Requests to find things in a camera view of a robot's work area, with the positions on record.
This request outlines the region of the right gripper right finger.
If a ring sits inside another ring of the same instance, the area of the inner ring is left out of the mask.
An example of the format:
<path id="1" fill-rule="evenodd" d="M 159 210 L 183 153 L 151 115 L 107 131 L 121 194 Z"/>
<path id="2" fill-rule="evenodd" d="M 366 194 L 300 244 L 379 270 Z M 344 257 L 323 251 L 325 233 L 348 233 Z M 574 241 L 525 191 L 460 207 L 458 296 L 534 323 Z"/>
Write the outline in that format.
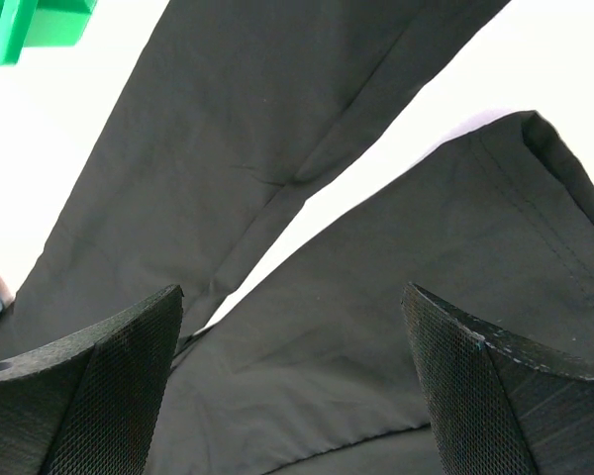
<path id="1" fill-rule="evenodd" d="M 409 284 L 402 312 L 446 474 L 594 474 L 594 362 Z"/>

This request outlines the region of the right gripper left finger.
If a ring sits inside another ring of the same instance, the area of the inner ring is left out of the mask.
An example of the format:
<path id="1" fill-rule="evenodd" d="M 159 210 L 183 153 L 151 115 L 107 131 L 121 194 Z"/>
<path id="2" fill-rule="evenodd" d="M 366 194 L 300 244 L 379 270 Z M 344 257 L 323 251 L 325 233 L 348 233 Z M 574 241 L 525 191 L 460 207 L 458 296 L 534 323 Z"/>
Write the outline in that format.
<path id="1" fill-rule="evenodd" d="M 0 361 L 0 474 L 141 474 L 182 320 L 179 286 Z"/>

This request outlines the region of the black trousers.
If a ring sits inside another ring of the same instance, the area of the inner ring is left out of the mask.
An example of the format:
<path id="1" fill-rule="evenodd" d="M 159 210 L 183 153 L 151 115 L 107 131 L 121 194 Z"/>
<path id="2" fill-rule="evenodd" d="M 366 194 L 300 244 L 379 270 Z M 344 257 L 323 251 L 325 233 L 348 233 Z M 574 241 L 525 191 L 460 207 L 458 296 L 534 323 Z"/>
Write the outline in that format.
<path id="1" fill-rule="evenodd" d="M 402 297 L 594 362 L 594 1 L 171 1 L 0 361 L 183 293 L 141 474 L 446 474 Z"/>

